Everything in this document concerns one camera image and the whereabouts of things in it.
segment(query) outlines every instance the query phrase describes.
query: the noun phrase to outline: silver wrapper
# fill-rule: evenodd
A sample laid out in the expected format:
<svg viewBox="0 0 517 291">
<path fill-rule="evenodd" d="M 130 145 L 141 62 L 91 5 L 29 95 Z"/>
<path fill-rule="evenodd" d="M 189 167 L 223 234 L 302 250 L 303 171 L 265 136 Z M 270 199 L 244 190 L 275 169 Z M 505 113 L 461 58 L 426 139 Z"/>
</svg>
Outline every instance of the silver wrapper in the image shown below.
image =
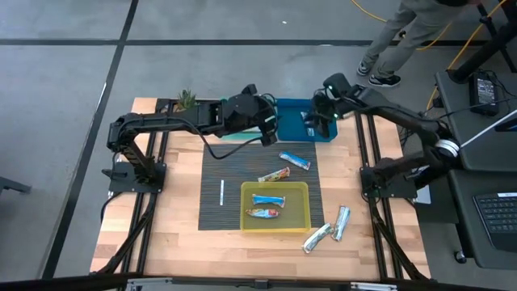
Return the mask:
<svg viewBox="0 0 517 291">
<path fill-rule="evenodd" d="M 338 219 L 336 220 L 334 233 L 332 234 L 332 238 L 338 242 L 341 242 L 341 238 L 343 238 L 343 232 L 345 231 L 345 227 L 347 227 L 348 218 L 350 218 L 350 209 L 347 206 L 339 207 Z"/>
<path fill-rule="evenodd" d="M 332 226 L 330 225 L 330 223 L 327 223 L 324 226 L 320 227 L 320 229 L 316 230 L 316 232 L 313 233 L 313 235 L 311 235 L 310 238 L 307 238 L 304 245 L 301 246 L 302 250 L 304 250 L 306 254 L 310 253 L 316 247 L 317 243 L 319 243 L 319 241 L 321 241 L 326 235 L 330 234 L 331 232 Z"/>
</svg>

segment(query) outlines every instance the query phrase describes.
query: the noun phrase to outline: yellow tray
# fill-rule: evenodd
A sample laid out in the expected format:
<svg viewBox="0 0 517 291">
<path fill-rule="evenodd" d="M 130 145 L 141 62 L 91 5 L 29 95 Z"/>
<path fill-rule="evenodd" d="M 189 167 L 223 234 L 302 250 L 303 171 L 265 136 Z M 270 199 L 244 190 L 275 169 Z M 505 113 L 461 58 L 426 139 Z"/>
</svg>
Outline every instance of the yellow tray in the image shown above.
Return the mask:
<svg viewBox="0 0 517 291">
<path fill-rule="evenodd" d="M 252 195 L 285 197 L 285 206 L 253 205 Z M 275 218 L 252 217 L 247 209 L 277 209 Z M 307 232 L 310 230 L 309 187 L 305 182 L 244 182 L 241 186 L 241 230 Z"/>
</svg>

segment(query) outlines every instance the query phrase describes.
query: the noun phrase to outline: concrete floor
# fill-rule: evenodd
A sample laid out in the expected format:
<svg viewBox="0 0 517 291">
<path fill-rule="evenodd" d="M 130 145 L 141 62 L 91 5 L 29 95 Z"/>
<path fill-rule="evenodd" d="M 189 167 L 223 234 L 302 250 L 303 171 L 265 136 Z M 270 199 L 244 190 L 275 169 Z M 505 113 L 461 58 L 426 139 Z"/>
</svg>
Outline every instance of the concrete floor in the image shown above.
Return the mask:
<svg viewBox="0 0 517 291">
<path fill-rule="evenodd" d="M 130 0 L 0 0 L 0 39 L 119 39 Z M 397 0 L 363 1 L 388 18 Z M 488 7 L 494 1 L 487 0 Z M 496 15 L 496 22 L 503 17 Z M 465 40 L 477 26 L 469 8 L 447 33 Z M 382 23 L 348 1 L 322 0 L 147 0 L 140 1 L 129 31 L 132 40 L 371 40 Z M 485 39 L 486 32 L 478 39 Z M 512 44 L 517 52 L 517 44 Z M 107 126 L 127 113 L 135 97 L 173 97 L 190 87 L 200 98 L 238 93 L 254 82 L 260 92 L 309 98 L 322 81 L 343 72 L 366 83 L 355 68 L 365 47 L 342 46 L 126 46 L 80 191 L 56 276 L 87 274 L 99 232 L 99 211 L 111 166 Z M 422 111 L 433 73 L 443 70 L 457 47 L 418 52 L 399 72 L 403 83 L 383 90 L 389 99 Z M 475 50 L 468 50 L 465 56 Z M 31 195 L 0 197 L 0 281 L 38 277 L 48 242 L 93 113 L 115 46 L 0 46 L 0 176 L 33 186 Z M 507 71 L 500 56 L 485 66 Z M 416 150 L 411 142 L 407 151 Z M 453 284 L 515 289 L 515 272 L 457 264 L 452 226 L 421 224 L 432 276 Z M 201 290 L 206 287 L 178 286 Z"/>
</svg>

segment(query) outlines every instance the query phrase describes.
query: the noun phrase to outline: blue wrapper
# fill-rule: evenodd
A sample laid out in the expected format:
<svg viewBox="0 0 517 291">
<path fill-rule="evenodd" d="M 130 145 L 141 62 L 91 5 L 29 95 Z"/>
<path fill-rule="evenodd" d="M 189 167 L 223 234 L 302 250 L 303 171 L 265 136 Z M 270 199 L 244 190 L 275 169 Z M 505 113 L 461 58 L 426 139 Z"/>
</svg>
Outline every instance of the blue wrapper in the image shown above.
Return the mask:
<svg viewBox="0 0 517 291">
<path fill-rule="evenodd" d="M 275 218 L 280 214 L 276 209 L 247 209 L 246 213 L 259 218 Z"/>
<path fill-rule="evenodd" d="M 285 197 L 270 197 L 270 196 L 259 196 L 253 194 L 253 205 L 257 204 L 274 204 L 281 208 L 285 206 Z"/>
<path fill-rule="evenodd" d="M 303 158 L 298 158 L 296 155 L 294 154 L 290 154 L 288 152 L 281 152 L 279 154 L 279 157 L 280 158 L 283 158 L 284 160 L 288 161 L 288 162 L 291 162 L 297 166 L 299 166 L 300 168 L 304 169 L 304 170 L 309 170 L 310 168 L 310 162 L 308 161 L 305 161 Z"/>
</svg>

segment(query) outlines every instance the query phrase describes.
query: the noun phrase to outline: wooden table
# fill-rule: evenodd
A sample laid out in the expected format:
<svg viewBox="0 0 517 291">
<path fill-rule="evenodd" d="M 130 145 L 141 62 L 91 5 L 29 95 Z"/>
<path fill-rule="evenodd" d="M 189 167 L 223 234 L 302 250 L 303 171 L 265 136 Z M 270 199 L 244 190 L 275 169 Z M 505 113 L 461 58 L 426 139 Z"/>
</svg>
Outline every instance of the wooden table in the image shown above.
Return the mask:
<svg viewBox="0 0 517 291">
<path fill-rule="evenodd" d="M 136 98 L 133 112 L 152 113 L 156 99 Z M 398 158 L 401 147 L 396 126 L 376 118 L 383 157 Z M 373 155 L 365 129 L 369 158 Z M 137 137 L 145 151 L 149 135 Z M 155 155 L 160 135 L 157 136 Z M 209 143 L 222 143 L 207 137 Z M 198 230 L 203 143 L 186 132 L 170 133 L 166 150 L 166 185 L 158 197 L 149 241 L 145 274 L 307 280 L 377 280 L 379 278 L 367 203 L 360 197 L 360 152 L 354 118 L 338 122 L 338 136 L 317 143 L 322 203 L 327 222 L 335 223 L 340 205 L 351 208 L 343 240 L 324 238 L 309 255 L 301 250 L 310 234 L 243 234 L 240 230 Z M 107 207 L 91 271 L 99 270 L 125 240 L 135 204 L 135 193 L 124 193 Z M 416 213 L 402 199 L 391 199 L 397 240 L 420 272 L 429 276 Z M 384 243 L 389 275 L 393 276 L 389 247 Z M 136 269 L 137 242 L 130 270 Z"/>
</svg>

